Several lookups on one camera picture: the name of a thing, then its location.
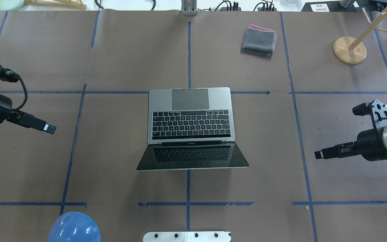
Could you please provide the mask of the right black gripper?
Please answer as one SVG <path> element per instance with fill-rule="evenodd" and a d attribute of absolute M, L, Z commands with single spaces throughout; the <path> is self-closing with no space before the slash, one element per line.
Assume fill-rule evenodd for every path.
<path fill-rule="evenodd" d="M 367 161 L 387 160 L 387 149 L 382 133 L 376 130 L 365 130 L 358 134 L 354 142 L 314 152 L 316 159 L 345 158 L 355 155 L 361 155 Z"/>

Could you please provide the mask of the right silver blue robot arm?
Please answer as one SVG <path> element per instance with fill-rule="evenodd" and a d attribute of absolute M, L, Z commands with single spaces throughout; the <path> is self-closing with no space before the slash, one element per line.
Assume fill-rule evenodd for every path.
<path fill-rule="evenodd" d="M 364 130 L 354 142 L 338 144 L 314 152 L 316 159 L 347 158 L 361 155 L 367 161 L 387 160 L 387 126 Z"/>

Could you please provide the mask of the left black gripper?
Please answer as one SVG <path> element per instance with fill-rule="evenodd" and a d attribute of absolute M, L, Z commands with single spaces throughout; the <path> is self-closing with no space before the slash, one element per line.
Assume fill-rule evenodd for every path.
<path fill-rule="evenodd" d="M 49 134 L 54 134 L 56 126 L 48 123 L 44 124 L 44 120 L 41 120 L 31 114 L 20 111 L 23 105 L 17 109 L 12 108 L 12 101 L 10 98 L 0 94 L 0 124 L 4 121 L 8 121 L 26 128 L 33 128 L 38 131 L 44 131 Z"/>

